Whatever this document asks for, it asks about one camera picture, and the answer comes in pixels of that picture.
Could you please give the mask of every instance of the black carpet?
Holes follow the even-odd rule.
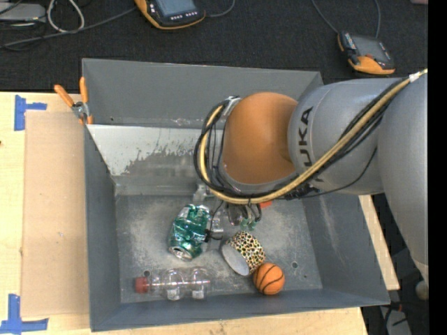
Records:
[[[319,15],[311,0],[235,0],[231,12],[208,17],[195,26],[174,31],[154,28],[136,10],[133,0],[75,0],[82,6],[86,26],[92,26],[129,9],[124,16],[78,33],[51,38],[49,24],[17,29],[0,24],[0,90],[53,91],[63,85],[69,93],[79,92],[85,57],[200,64],[286,70],[315,70],[325,84],[358,76],[340,52],[336,32]],[[24,0],[45,7],[50,0]],[[208,14],[225,11],[232,0],[196,0]],[[378,12],[374,0],[315,0],[325,18],[337,30],[374,36]],[[379,39],[393,56],[393,77],[405,77],[427,68],[428,5],[410,0],[377,0],[380,8]],[[67,0],[58,1],[53,20],[63,29],[78,27],[78,15]],[[16,41],[37,38],[28,43]],[[380,222],[388,229],[391,253],[405,245],[386,207],[376,199]],[[410,289],[414,277],[402,278]],[[412,334],[428,334],[428,304],[423,311],[407,315]],[[385,334],[379,308],[363,309],[370,334]]]

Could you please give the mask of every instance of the clear plastic bottle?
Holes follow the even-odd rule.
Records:
[[[160,295],[177,301],[190,296],[205,300],[211,290],[211,278],[203,267],[171,268],[161,272],[146,271],[135,278],[135,291],[140,294]]]

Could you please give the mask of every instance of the handheld device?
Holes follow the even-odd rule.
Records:
[[[141,13],[158,29],[181,29],[205,18],[194,0],[134,0]]]
[[[395,72],[394,60],[379,39],[342,31],[337,40],[354,70],[370,75],[389,75]]]

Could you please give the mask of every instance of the bin floor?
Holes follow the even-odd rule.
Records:
[[[212,295],[253,293],[256,289],[250,277],[234,272],[226,263],[217,244],[192,261],[176,258],[168,251],[168,235],[179,211],[191,198],[180,196],[132,195],[117,196],[117,237],[121,302],[160,300],[151,294],[138,294],[133,287],[135,277],[144,271],[160,273],[170,268],[201,266],[212,279]],[[240,227],[222,218],[223,240],[230,238]],[[279,265],[286,277],[284,290],[322,288],[314,249],[307,227],[304,208],[299,200],[275,200],[263,210],[261,221],[250,231],[264,248],[266,262]]]

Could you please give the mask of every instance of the gray bin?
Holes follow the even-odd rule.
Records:
[[[84,59],[82,74],[95,119],[85,128],[93,331],[390,302],[354,195],[275,200],[265,209],[253,234],[267,261],[285,273],[284,289],[274,296],[236,274],[219,248],[192,262],[167,249],[170,225],[195,191],[192,146],[212,106],[256,91],[299,99],[322,85],[319,73]],[[224,238],[238,231],[222,221]],[[146,269],[193,265],[212,275],[205,301],[168,301],[133,289]]]

